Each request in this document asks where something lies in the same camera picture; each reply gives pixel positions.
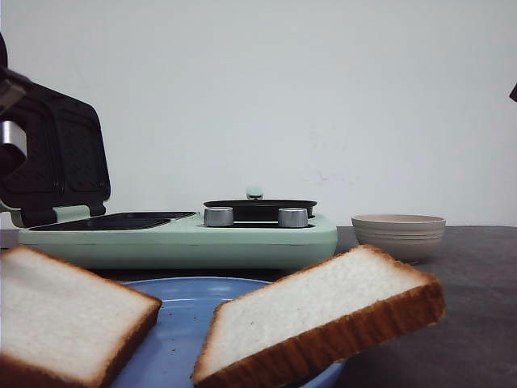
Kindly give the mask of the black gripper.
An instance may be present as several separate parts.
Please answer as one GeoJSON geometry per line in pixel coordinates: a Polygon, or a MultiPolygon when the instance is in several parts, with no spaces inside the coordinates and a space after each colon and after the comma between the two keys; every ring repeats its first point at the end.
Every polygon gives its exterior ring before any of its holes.
{"type": "Polygon", "coordinates": [[[5,66],[1,67],[1,177],[6,178],[27,158],[27,135],[7,113],[29,92],[32,82],[5,66]]]}

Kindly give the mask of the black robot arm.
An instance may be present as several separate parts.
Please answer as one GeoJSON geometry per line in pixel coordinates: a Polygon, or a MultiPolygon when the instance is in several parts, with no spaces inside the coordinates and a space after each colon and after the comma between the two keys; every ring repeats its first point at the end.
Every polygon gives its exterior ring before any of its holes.
{"type": "Polygon", "coordinates": [[[5,118],[8,111],[32,88],[32,82],[8,68],[8,54],[1,36],[1,179],[19,168],[27,158],[27,135],[13,120],[5,118]]]}
{"type": "Polygon", "coordinates": [[[509,94],[509,97],[510,99],[512,99],[513,101],[517,102],[517,85],[515,85],[511,91],[511,93],[509,94]]]}

